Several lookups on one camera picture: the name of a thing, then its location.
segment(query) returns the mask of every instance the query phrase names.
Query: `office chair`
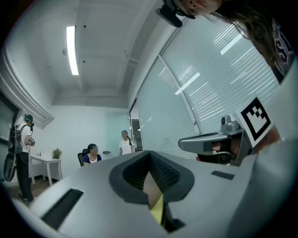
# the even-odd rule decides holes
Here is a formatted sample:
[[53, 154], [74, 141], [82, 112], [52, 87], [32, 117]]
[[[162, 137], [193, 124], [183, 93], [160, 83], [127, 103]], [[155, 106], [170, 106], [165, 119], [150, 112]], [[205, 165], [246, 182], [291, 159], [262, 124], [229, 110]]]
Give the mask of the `office chair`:
[[78, 158], [79, 158], [79, 162], [81, 167], [84, 166], [84, 156], [88, 154], [88, 149], [83, 149], [82, 153], [78, 153]]

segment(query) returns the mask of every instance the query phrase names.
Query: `ceiling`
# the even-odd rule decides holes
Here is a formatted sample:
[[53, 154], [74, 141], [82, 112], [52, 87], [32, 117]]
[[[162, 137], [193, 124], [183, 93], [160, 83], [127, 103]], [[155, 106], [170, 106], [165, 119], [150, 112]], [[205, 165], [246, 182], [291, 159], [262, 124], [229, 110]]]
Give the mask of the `ceiling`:
[[[46, 74], [63, 105], [124, 100], [162, 0], [37, 0], [17, 30], [39, 74]], [[76, 26], [79, 76], [71, 74], [66, 27]]]

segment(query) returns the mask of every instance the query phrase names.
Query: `white table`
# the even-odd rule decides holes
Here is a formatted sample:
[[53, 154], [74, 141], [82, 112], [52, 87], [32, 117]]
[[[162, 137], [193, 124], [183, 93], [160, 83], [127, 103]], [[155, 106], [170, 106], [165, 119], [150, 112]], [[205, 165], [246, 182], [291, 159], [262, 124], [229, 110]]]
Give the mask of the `white table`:
[[48, 176], [48, 180], [50, 182], [50, 186], [53, 185], [52, 182], [52, 176], [51, 176], [51, 170], [50, 170], [50, 164], [53, 163], [58, 163], [58, 173], [59, 173], [59, 180], [62, 179], [62, 174], [61, 174], [61, 159], [43, 159], [41, 156], [34, 156], [34, 155], [30, 155], [29, 157], [30, 159], [30, 170], [31, 170], [31, 174], [32, 174], [32, 182], [35, 185], [35, 179], [34, 179], [34, 173], [33, 173], [33, 165], [32, 165], [32, 160], [35, 159], [37, 161], [41, 162], [41, 166], [42, 166], [42, 177], [43, 180], [46, 180], [45, 177], [45, 173], [44, 173], [44, 164], [47, 164], [47, 176]]

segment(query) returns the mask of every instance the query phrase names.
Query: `potted plant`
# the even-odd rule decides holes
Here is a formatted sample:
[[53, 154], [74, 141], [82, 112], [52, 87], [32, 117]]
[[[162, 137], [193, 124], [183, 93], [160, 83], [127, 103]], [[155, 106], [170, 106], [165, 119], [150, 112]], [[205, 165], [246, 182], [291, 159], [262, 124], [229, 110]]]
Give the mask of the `potted plant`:
[[58, 148], [53, 150], [53, 158], [54, 159], [60, 159], [61, 153], [62, 153], [62, 151], [59, 150]]

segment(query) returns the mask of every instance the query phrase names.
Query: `floor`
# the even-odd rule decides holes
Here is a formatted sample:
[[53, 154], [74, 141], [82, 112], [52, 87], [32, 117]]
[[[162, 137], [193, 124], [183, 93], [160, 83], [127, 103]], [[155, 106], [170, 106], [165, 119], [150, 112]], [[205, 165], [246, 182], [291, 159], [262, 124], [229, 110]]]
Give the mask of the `floor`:
[[[33, 197], [35, 198], [38, 197], [43, 191], [45, 191], [49, 187], [50, 187], [50, 183], [47, 179], [46, 180], [43, 180], [43, 178], [35, 179], [35, 185], [31, 184], [31, 192], [33, 194]], [[15, 198], [22, 201], [19, 197], [19, 194], [21, 194], [19, 186], [9, 187], [7, 188], [7, 192], [11, 196], [11, 198]]]

